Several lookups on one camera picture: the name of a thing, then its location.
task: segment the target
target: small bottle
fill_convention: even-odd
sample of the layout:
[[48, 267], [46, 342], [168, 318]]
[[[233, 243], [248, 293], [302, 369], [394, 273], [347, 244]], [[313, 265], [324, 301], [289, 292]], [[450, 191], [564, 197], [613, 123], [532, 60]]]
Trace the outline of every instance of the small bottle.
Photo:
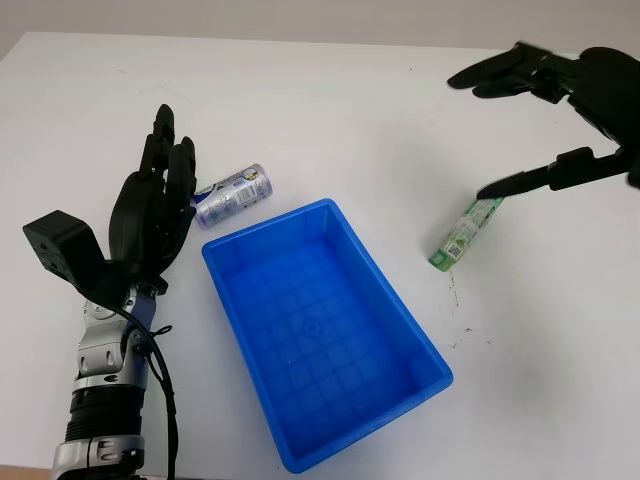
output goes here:
[[208, 228], [272, 193], [269, 177], [256, 163], [194, 193], [191, 206], [196, 209], [198, 224]]

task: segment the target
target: white table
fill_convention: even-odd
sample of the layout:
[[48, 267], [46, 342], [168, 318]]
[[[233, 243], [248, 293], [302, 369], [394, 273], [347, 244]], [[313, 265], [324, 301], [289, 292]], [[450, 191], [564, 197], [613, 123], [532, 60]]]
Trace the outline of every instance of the white table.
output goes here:
[[[300, 478], [637, 478], [640, 192], [614, 177], [508, 199], [452, 274], [425, 258], [489, 181], [583, 145], [612, 149], [566, 105], [481, 101], [446, 86], [490, 54], [23, 38], [0, 63], [0, 463], [50, 466], [84, 331], [82, 299], [41, 268], [21, 226], [61, 209], [87, 221], [108, 251], [113, 203], [166, 102], [178, 136], [195, 141], [201, 186], [260, 162], [275, 189], [215, 229], [194, 223], [165, 275], [154, 326], [175, 326], [160, 343], [177, 392], [180, 475], [293, 478], [200, 247], [330, 197], [455, 380]], [[164, 472], [154, 382], [143, 418], [144, 471]]]

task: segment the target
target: white wall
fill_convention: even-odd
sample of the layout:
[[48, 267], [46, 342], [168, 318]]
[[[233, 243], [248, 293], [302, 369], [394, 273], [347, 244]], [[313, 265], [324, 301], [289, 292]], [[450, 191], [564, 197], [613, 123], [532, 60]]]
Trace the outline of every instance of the white wall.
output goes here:
[[0, 58], [25, 31], [640, 54], [637, 0], [0, 0]]

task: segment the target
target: mark on table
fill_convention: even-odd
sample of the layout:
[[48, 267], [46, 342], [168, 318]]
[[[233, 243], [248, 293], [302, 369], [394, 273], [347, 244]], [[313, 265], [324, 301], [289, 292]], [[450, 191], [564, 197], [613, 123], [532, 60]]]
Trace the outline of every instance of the mark on table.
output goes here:
[[451, 278], [451, 286], [449, 290], [453, 290], [453, 296], [456, 300], [456, 308], [460, 307], [460, 303], [458, 302], [458, 291], [456, 290], [456, 282], [453, 280], [453, 272], [449, 272], [449, 277]]

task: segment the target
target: barcode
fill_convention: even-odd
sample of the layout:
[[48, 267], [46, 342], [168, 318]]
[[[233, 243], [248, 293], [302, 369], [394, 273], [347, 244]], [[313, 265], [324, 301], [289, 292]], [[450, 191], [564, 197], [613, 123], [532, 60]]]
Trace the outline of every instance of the barcode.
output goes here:
[[460, 248], [456, 247], [453, 243], [450, 243], [447, 246], [447, 253], [451, 254], [451, 256], [453, 258], [458, 258], [460, 256], [460, 254], [462, 253], [462, 250], [460, 250]]
[[256, 189], [253, 188], [253, 185], [247, 185], [244, 188], [241, 188], [236, 192], [236, 196], [238, 198], [238, 203], [245, 203], [251, 200], [256, 196]]

